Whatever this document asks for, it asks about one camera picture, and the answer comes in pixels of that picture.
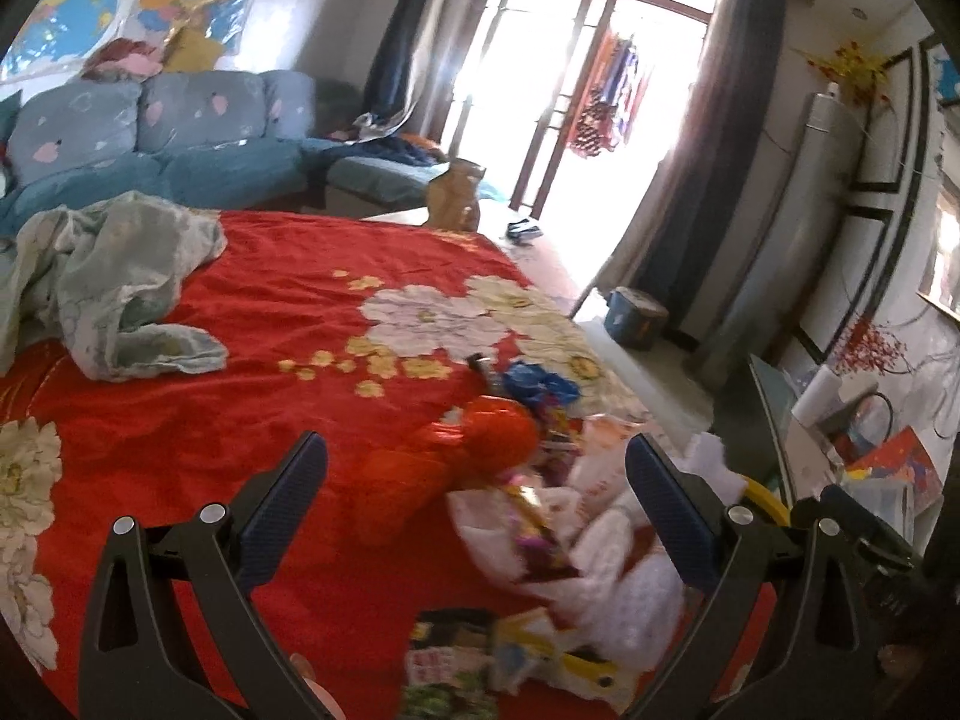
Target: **world map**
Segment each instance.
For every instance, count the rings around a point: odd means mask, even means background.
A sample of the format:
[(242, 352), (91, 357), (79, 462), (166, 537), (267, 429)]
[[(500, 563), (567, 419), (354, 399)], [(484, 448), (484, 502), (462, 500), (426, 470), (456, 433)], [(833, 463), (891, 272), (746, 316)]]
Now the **world map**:
[(107, 36), (120, 0), (41, 0), (0, 62), (0, 80), (90, 55)]

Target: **dark curtain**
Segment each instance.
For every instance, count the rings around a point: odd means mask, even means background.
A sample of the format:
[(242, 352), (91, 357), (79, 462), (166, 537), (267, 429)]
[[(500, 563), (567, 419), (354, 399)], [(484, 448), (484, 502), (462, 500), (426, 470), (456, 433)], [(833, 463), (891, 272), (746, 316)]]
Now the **dark curtain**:
[(676, 189), (630, 279), (669, 309), (673, 326), (688, 312), (730, 226), (763, 131), (784, 37), (786, 0), (721, 0), (718, 13), (723, 7), (728, 18), (712, 25), (691, 105), (699, 115), (688, 115), (680, 134)]
[(416, 102), (411, 100), (414, 86), (411, 74), (430, 1), (400, 0), (397, 3), (364, 90), (364, 110), (373, 114), (374, 124), (385, 124), (398, 115), (405, 119)]

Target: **red book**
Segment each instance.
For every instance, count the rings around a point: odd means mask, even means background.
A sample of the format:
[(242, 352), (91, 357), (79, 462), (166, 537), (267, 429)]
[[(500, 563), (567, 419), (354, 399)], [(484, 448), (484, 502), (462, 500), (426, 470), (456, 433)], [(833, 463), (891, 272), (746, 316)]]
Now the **red book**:
[(901, 479), (913, 485), (914, 512), (940, 497), (943, 482), (913, 428), (905, 428), (869, 455), (847, 466), (853, 479)]

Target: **laundry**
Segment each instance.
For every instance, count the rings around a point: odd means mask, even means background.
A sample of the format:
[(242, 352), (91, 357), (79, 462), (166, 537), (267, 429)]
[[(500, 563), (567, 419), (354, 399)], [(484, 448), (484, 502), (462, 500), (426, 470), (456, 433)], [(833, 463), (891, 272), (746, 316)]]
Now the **laundry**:
[(595, 157), (629, 143), (652, 69), (641, 61), (634, 39), (608, 32), (570, 128), (570, 151)]
[(137, 191), (34, 215), (0, 250), (0, 375), (44, 338), (61, 338), (94, 380), (222, 370), (216, 338), (157, 322), (184, 279), (226, 247), (219, 218)]

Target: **table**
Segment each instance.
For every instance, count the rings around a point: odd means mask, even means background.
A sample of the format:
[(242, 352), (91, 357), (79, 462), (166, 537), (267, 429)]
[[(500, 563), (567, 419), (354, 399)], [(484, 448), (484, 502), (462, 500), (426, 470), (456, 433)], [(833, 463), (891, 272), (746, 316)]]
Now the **table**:
[(751, 355), (714, 404), (712, 431), (730, 468), (779, 493), (787, 507), (836, 481), (821, 438), (793, 418), (796, 402), (786, 376)]
[[(478, 232), (493, 241), (536, 288), (548, 295), (561, 311), (569, 314), (573, 311), (581, 290), (563, 266), (560, 252), (551, 244), (549, 235), (526, 244), (514, 244), (507, 240), (507, 225), (522, 218), (522, 215), (512, 211), (505, 204), (491, 199), (481, 199)], [(420, 225), (427, 220), (427, 210), (415, 208), (411, 211), (376, 215), (370, 219), (395, 224)]]

